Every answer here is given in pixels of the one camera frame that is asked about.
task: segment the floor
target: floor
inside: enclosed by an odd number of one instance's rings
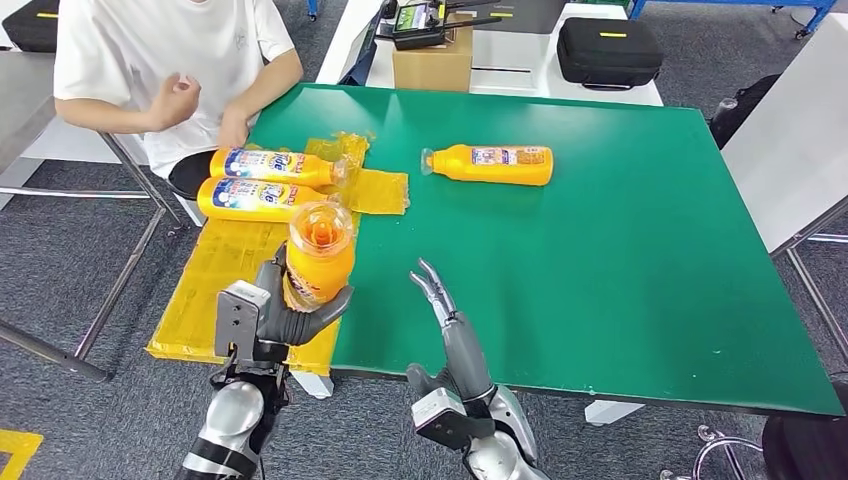
[[[321,5],[316,23],[305,2],[286,0],[284,18],[307,78],[315,78],[342,0]],[[658,81],[668,105],[709,115],[724,96],[781,71],[803,45],[788,12],[767,7],[649,4],[644,21],[667,60]],[[48,161],[33,187],[127,188],[120,166]],[[16,197],[0,211],[0,305],[4,319],[71,349],[127,258],[153,209],[144,201]],[[848,219],[833,231],[848,233]],[[212,395],[211,367],[160,361],[142,350],[191,253],[197,230],[176,237],[160,227],[91,353],[117,371],[109,383],[70,375],[17,347],[0,348],[0,428],[39,432],[46,439],[24,479],[172,478],[196,435]],[[848,250],[801,249],[836,315],[848,328]],[[776,267],[829,372],[848,370],[786,259]],[[410,427],[414,401],[401,382],[342,378],[336,395],[318,401],[295,388],[264,452],[269,479],[467,478],[457,455],[424,442]],[[684,471],[701,442],[697,426],[756,439],[764,419],[754,415],[646,407],[605,427],[582,422],[588,400],[520,394],[551,478],[653,479],[663,467]],[[761,458],[741,452],[753,479]],[[707,478],[728,478],[716,455]]]

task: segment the green table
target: green table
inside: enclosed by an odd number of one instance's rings
[[[474,323],[493,379],[632,402],[842,415],[695,110],[303,85],[250,140],[372,132],[370,168],[410,174],[404,216],[363,216],[338,369],[444,362],[422,256]],[[424,147],[550,146],[544,188],[419,171]]]

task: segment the black case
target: black case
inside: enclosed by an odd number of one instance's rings
[[[59,0],[32,0],[3,20],[3,29],[24,52],[55,53],[58,11]]]
[[[645,25],[600,18],[566,19],[559,31],[557,57],[569,82],[625,90],[656,78],[663,60]]]

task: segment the yellow tape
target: yellow tape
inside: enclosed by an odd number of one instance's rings
[[[327,161],[346,155],[361,169],[354,174],[351,187],[354,211],[403,213],[407,204],[406,174],[362,169],[368,147],[364,137],[342,132],[333,140],[310,139],[304,152]],[[354,222],[358,229],[357,213]],[[146,350],[157,358],[223,363],[224,359],[214,352],[218,291],[236,280],[252,282],[259,265],[273,257],[288,237],[289,226],[284,223],[209,219]],[[338,329],[339,322],[335,322],[308,344],[289,349],[287,363],[294,370],[328,375]]]
[[[408,184],[405,173],[363,168],[357,173],[350,209],[372,215],[403,215],[409,206]]]
[[[0,471],[0,480],[18,480],[43,440],[37,433],[0,430],[0,452],[12,455]]]

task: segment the metal robot arm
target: metal robot arm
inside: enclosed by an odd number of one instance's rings
[[[289,346],[312,340],[350,303],[353,289],[345,287],[315,312],[290,309],[282,295],[285,247],[262,264],[255,284],[239,280],[218,293],[215,354],[228,361],[210,378],[218,392],[177,480],[253,476],[277,413],[289,403],[282,364]]]
[[[426,278],[414,272],[409,276],[433,306],[447,362],[436,377],[418,364],[406,370],[410,385],[422,395],[412,406],[416,433],[461,450],[474,478],[549,480],[535,468],[536,440],[518,399],[492,382],[477,334],[457,310],[439,274],[423,259],[418,265]]]

